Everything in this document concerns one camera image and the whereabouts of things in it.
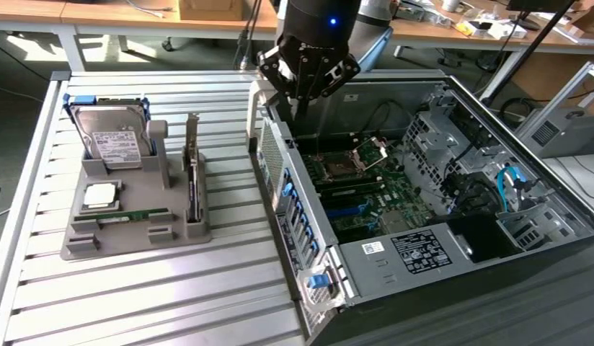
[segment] computer monitor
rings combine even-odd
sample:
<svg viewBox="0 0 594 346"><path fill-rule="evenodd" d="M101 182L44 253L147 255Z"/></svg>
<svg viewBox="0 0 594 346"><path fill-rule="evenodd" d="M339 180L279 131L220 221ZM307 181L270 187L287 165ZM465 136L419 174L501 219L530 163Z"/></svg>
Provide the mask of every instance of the computer monitor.
<svg viewBox="0 0 594 346"><path fill-rule="evenodd" d="M509 11L519 11L519 15L511 18L519 21L518 25L526 30L539 30L541 25L527 19L530 12L555 13L567 4L569 0L510 0L506 5Z"/></svg>

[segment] motherboard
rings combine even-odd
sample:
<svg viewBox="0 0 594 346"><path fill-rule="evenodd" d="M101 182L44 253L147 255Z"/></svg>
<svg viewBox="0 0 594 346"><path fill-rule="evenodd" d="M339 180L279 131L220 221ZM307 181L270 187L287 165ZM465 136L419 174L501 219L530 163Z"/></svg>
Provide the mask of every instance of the motherboard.
<svg viewBox="0 0 594 346"><path fill-rule="evenodd" d="M434 212L378 139L302 158L340 244L427 223Z"/></svg>

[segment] slotted aluminum surface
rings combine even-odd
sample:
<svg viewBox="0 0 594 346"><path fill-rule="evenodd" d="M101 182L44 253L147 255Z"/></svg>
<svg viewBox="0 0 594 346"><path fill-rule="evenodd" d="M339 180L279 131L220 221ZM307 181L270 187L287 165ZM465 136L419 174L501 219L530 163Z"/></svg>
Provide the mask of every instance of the slotted aluminum surface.
<svg viewBox="0 0 594 346"><path fill-rule="evenodd" d="M61 84L60 104L65 92L144 94L152 119L169 123L168 151L180 150L187 114L199 113L213 239L100 259L60 259L83 146L54 107L0 303L0 345L303 344L244 145L255 78L233 71L81 73Z"/></svg>

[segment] floor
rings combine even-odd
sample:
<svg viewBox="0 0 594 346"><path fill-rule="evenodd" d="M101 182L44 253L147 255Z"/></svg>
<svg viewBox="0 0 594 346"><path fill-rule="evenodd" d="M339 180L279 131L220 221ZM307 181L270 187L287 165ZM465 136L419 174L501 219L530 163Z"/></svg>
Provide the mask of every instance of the floor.
<svg viewBox="0 0 594 346"><path fill-rule="evenodd" d="M85 35L80 37L89 71L171 71L171 70L221 70L232 68L235 41L219 40L217 45L209 40L185 38L173 39L176 51L167 52L160 47L161 37L128 37L128 46L133 50L123 53L119 50L116 36ZM0 32L0 46L45 78L52 71L68 70L66 58L57 37L48 33L24 32L8 36ZM270 43L259 43L264 49ZM392 56L394 47L383 53L376 68L422 68ZM434 49L406 49L403 57L431 68L441 68L454 74L471 89L481 77L481 70L473 63L478 52L466 51L461 68L441 66L441 57ZM26 71L16 61L0 51L0 87L42 99L46 82ZM510 85L501 95L501 100L521 94ZM32 138L40 103L32 99L13 96L0 91L0 211L10 206L16 191L18 174L25 161L25 154ZM6 217L0 217L0 236Z"/></svg>

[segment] hard drive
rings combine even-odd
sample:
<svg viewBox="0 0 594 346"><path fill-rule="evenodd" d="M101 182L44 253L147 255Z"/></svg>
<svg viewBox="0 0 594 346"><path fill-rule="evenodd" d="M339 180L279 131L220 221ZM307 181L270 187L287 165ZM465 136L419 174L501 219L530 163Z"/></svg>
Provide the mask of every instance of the hard drive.
<svg viewBox="0 0 594 346"><path fill-rule="evenodd" d="M77 126L87 159L101 159L108 169L141 166L141 157L155 155L145 132L147 99L76 97L65 106Z"/></svg>

